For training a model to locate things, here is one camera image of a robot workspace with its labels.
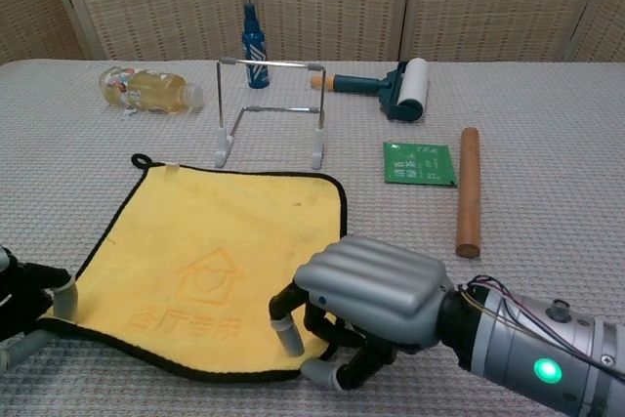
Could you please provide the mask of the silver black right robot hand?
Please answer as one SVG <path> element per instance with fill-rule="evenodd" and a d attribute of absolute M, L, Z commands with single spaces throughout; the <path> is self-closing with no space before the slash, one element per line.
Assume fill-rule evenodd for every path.
<path fill-rule="evenodd" d="M 297 267 L 269 301 L 271 327 L 285 352 L 304 345 L 292 313 L 305 309 L 305 328 L 331 346 L 354 348 L 347 363 L 309 358 L 301 374 L 331 390 L 353 390 L 398 353 L 417 354 L 441 338 L 438 317 L 454 286 L 445 264 L 370 237 L 346 235 Z"/>

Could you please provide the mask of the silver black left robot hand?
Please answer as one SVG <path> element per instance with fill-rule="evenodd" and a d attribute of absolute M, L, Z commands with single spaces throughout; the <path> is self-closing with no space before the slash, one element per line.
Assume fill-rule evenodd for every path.
<path fill-rule="evenodd" d="M 75 276 L 65 269 L 23 263 L 6 246 L 1 248 L 1 339 L 19 334 L 14 344 L 1 349 L 1 371 L 25 362 L 57 338 L 36 325 L 47 310 L 69 320 L 75 316 L 78 290 Z"/>

